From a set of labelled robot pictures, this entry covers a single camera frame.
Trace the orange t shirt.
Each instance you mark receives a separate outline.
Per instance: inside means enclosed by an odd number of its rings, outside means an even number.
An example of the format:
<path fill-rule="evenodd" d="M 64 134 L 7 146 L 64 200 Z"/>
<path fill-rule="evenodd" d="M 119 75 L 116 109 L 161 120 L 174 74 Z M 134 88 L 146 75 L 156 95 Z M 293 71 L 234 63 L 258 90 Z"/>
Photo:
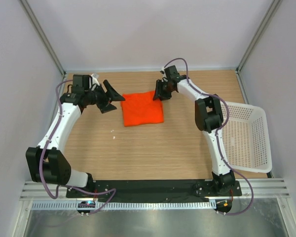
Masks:
<path fill-rule="evenodd" d="M 154 91 L 122 95 L 123 124 L 125 127 L 164 122 L 163 104 L 153 100 Z"/>

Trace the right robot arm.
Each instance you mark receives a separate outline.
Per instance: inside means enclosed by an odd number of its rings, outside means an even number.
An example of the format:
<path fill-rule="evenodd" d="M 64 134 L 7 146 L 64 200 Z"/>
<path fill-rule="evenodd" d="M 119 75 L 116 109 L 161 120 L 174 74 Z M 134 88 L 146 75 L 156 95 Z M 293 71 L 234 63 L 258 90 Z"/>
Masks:
<path fill-rule="evenodd" d="M 212 189 L 219 196 L 225 195 L 235 185 L 235 176 L 222 140 L 222 128 L 228 119 L 223 118 L 220 97 L 198 88 L 188 76 L 180 75 L 174 65 L 163 67 L 161 73 L 153 100 L 171 99 L 172 92 L 176 91 L 194 102 L 195 124 L 207 141 L 212 160 Z"/>

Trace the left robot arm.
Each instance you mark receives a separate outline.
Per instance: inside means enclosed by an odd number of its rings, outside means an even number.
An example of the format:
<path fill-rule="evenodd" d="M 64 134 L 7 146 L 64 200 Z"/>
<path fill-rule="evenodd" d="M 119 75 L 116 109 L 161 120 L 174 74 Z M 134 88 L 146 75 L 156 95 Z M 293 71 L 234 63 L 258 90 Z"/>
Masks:
<path fill-rule="evenodd" d="M 57 113 L 42 140 L 26 151 L 26 160 L 32 181 L 42 183 L 47 194 L 58 197 L 58 191 L 52 194 L 49 185 L 65 187 L 78 191 L 88 198 L 95 194 L 95 185 L 90 173 L 72 168 L 64 156 L 67 139 L 83 111 L 88 106 L 96 106 L 102 114 L 116 110 L 113 102 L 125 101 L 107 81 L 99 83 L 95 74 L 74 75 L 67 84 L 65 93 L 60 94 L 56 86 Z"/>

